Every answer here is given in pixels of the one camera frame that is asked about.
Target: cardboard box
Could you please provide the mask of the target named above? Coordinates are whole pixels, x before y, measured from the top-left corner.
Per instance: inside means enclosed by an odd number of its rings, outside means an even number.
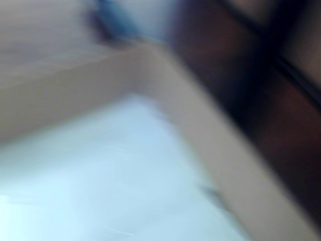
[[[264,159],[166,48],[144,43],[60,67],[42,67],[0,85],[2,143],[114,102],[129,93],[156,100],[255,240],[319,240]]]

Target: white surface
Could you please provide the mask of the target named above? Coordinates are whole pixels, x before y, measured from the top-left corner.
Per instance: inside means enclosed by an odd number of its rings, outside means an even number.
[[[196,160],[131,97],[0,148],[0,240],[248,240]]]

